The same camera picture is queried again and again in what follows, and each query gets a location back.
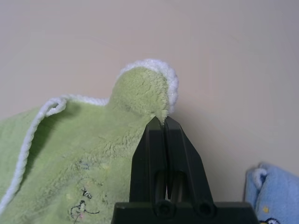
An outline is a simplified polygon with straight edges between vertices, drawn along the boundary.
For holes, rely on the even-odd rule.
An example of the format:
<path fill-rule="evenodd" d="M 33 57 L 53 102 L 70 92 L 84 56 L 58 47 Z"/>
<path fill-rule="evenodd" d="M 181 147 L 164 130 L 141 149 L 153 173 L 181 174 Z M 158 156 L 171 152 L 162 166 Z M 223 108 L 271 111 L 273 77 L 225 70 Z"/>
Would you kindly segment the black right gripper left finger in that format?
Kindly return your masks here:
<path fill-rule="evenodd" d="M 130 202 L 157 203 L 166 195 L 164 130 L 157 117 L 145 127 L 131 166 Z"/>

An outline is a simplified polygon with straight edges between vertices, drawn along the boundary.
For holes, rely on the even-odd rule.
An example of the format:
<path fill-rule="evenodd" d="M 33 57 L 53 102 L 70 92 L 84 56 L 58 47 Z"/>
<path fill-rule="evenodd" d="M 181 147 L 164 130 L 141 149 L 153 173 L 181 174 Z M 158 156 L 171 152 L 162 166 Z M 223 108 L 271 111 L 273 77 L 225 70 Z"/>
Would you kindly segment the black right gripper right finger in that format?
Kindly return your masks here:
<path fill-rule="evenodd" d="M 202 159 L 181 125 L 171 117 L 164 123 L 169 160 L 168 192 L 173 202 L 212 203 Z"/>

